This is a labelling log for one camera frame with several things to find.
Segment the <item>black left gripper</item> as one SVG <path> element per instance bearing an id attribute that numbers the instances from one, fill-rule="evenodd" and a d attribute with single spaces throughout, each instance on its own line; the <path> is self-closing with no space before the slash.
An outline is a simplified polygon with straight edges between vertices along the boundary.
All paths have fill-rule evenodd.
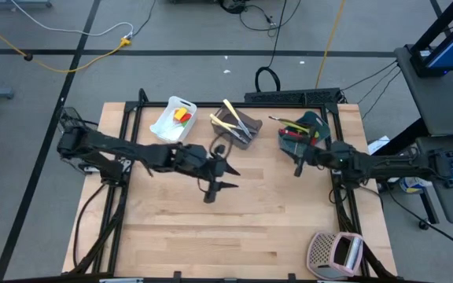
<path id="1" fill-rule="evenodd" d="M 208 152 L 202 145 L 190 145 L 189 151 L 194 158 L 193 172 L 197 178 L 208 182 L 208 188 L 204 192 L 204 202 L 213 203 L 217 193 L 221 189 L 237 188 L 238 185 L 228 182 L 217 182 L 216 179 L 222 177 L 225 172 L 232 175 L 240 173 L 233 169 L 225 159 L 219 155 L 208 157 Z"/>

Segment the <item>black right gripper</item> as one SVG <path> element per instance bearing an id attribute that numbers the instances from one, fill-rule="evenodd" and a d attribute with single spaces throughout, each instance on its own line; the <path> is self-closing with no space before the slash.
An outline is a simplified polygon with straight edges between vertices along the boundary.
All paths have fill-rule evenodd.
<path id="1" fill-rule="evenodd" d="M 301 176 L 304 164 L 313 167 L 330 167 L 330 152 L 315 146 L 308 146 L 302 156 L 294 156 L 293 162 L 296 165 L 295 176 Z"/>

